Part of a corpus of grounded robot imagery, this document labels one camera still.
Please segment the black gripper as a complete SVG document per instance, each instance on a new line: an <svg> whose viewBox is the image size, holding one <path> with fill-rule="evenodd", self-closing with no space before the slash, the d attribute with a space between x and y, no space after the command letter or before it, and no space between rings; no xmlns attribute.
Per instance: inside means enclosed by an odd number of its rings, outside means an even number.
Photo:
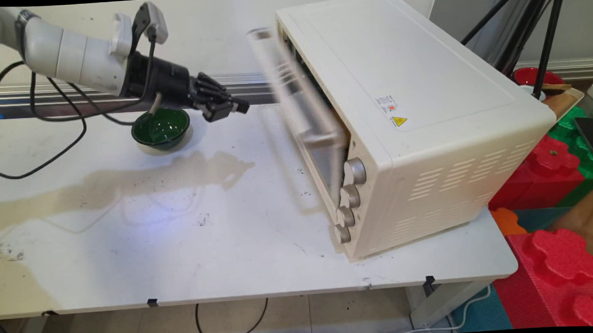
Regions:
<svg viewBox="0 0 593 333"><path fill-rule="evenodd" d="M127 61L124 96L139 99L146 85L149 57L135 52ZM226 119L232 113L246 114L250 108L245 100L233 100L225 86L205 73L193 77L187 67L154 56L143 101L151 104L157 93L161 94L161 105L169 108L196 110L196 105L205 104L201 112L208 123Z"/></svg>

